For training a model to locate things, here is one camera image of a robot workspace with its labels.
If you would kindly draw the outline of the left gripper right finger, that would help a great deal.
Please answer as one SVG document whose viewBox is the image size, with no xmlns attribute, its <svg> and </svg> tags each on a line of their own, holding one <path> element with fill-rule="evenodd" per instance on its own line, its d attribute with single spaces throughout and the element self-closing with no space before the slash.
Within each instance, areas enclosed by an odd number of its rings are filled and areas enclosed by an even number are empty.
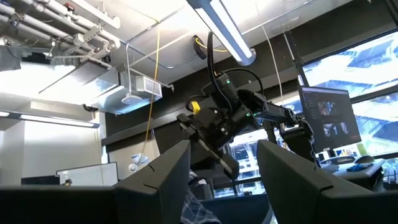
<svg viewBox="0 0 398 224">
<path fill-rule="evenodd" d="M 278 224 L 398 224 L 398 190 L 373 192 L 266 140 L 257 161 Z"/>
</svg>

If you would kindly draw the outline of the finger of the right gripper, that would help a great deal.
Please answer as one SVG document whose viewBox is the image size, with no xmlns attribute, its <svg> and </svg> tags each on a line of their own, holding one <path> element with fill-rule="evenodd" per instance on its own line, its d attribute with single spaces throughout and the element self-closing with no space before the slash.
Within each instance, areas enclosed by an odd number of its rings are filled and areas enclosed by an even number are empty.
<svg viewBox="0 0 398 224">
<path fill-rule="evenodd" d="M 192 128 L 196 131 L 199 130 L 199 123 L 198 120 L 194 115 L 186 115 L 185 113 L 180 113 L 177 116 L 177 120 L 183 130 L 187 128 Z"/>
<path fill-rule="evenodd" d="M 222 165 L 225 174 L 231 179 L 236 180 L 239 176 L 239 162 L 233 159 L 230 155 L 223 155 Z"/>
</svg>

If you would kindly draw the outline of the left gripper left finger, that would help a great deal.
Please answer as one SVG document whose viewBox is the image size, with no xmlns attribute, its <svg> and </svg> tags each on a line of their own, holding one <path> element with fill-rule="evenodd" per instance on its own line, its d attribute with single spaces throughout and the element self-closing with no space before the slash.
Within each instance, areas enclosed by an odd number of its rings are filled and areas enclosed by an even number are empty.
<svg viewBox="0 0 398 224">
<path fill-rule="evenodd" d="M 0 224 L 179 224 L 190 141 L 180 141 L 111 187 L 0 188 Z"/>
</svg>

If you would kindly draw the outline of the black keyboard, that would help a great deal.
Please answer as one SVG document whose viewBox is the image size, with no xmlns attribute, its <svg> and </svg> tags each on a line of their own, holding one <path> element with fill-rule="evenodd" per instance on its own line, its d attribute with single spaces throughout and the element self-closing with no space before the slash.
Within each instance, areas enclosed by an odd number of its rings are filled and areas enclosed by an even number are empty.
<svg viewBox="0 0 398 224">
<path fill-rule="evenodd" d="M 347 163 L 352 163 L 355 161 L 355 157 L 353 156 L 336 156 L 336 157 L 331 157 L 329 159 L 325 159 L 321 161 L 321 165 L 327 165 L 327 164 L 334 164 L 334 165 L 340 165 L 340 164 L 347 164 Z"/>
</svg>

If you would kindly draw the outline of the person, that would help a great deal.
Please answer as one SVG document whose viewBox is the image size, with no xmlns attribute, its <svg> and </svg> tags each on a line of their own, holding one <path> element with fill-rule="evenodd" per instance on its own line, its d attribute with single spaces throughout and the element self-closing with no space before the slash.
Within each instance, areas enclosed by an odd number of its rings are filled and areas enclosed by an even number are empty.
<svg viewBox="0 0 398 224">
<path fill-rule="evenodd" d="M 187 189 L 180 224 L 221 224 L 213 212 L 203 206 L 190 187 Z"/>
</svg>

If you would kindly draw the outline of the grey desk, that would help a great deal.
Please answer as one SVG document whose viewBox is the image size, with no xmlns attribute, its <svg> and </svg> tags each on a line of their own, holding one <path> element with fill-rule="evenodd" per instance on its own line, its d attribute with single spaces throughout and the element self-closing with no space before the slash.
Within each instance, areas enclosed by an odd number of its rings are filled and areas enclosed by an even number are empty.
<svg viewBox="0 0 398 224">
<path fill-rule="evenodd" d="M 328 164 L 321 165 L 325 171 L 331 172 L 333 175 L 350 181 L 354 184 L 360 185 L 366 189 L 372 190 L 377 182 L 383 177 L 382 165 L 385 163 L 384 159 L 376 159 L 372 162 L 372 166 L 360 171 L 350 172 L 348 169 L 355 165 L 355 163 L 345 164 Z"/>
</svg>

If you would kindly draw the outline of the whiteboard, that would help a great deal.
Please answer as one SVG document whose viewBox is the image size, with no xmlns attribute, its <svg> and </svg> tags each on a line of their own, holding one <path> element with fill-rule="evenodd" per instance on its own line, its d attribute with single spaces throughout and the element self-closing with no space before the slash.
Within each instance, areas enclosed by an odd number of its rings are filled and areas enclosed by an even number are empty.
<svg viewBox="0 0 398 224">
<path fill-rule="evenodd" d="M 60 184 L 71 186 L 112 186 L 118 182 L 116 162 L 93 166 L 76 167 L 56 171 Z"/>
</svg>

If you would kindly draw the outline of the black computer mouse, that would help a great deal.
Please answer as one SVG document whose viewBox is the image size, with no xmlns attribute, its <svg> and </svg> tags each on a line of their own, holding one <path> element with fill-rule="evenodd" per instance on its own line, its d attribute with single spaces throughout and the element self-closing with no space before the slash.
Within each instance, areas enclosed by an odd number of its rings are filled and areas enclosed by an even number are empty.
<svg viewBox="0 0 398 224">
<path fill-rule="evenodd" d="M 366 163 L 371 163 L 371 162 L 373 162 L 373 161 L 374 161 L 373 156 L 364 155 L 364 156 L 361 156 L 361 157 L 357 158 L 357 159 L 354 161 L 354 163 L 355 163 L 355 164 L 366 164 Z"/>
</svg>

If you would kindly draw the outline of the black computer monitor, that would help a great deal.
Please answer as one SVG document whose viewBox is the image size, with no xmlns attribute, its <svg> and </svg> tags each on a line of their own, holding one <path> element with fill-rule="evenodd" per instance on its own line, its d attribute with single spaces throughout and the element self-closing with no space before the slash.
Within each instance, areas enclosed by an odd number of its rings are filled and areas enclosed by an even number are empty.
<svg viewBox="0 0 398 224">
<path fill-rule="evenodd" d="M 298 92 L 316 153 L 361 142 L 348 91 L 301 86 Z"/>
</svg>

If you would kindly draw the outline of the ceiling tube light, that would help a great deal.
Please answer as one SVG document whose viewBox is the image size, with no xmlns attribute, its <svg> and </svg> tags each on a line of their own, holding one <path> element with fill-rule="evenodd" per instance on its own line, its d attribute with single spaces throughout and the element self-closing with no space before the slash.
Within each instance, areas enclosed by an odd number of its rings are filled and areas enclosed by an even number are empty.
<svg viewBox="0 0 398 224">
<path fill-rule="evenodd" d="M 221 0 L 186 0 L 227 51 L 242 66 L 256 58 Z"/>
</svg>

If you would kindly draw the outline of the white ceiling pipes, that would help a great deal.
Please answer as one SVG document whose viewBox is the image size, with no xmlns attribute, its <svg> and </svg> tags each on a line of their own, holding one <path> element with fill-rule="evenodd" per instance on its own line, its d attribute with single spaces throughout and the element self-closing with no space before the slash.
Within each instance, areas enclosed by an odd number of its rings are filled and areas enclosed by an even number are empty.
<svg viewBox="0 0 398 224">
<path fill-rule="evenodd" d="M 82 62 L 105 60 L 121 47 L 120 38 L 107 26 L 120 28 L 120 18 L 87 0 L 0 0 L 0 35 L 22 32 L 33 39 L 24 47 L 51 45 L 60 55 Z"/>
</svg>

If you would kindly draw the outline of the long wall light strip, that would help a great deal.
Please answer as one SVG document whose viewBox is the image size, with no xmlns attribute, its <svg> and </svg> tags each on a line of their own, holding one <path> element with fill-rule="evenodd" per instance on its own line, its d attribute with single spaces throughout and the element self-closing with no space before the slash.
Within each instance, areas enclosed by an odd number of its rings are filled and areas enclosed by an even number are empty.
<svg viewBox="0 0 398 224">
<path fill-rule="evenodd" d="M 34 114 L 4 111 L 0 110 L 0 118 L 16 119 L 21 121 L 34 121 L 40 123 L 61 124 L 66 126 L 75 126 L 82 128 L 99 128 L 99 123 L 92 123 L 88 121 L 78 121 L 74 119 L 58 118 L 51 116 L 39 116 Z"/>
</svg>

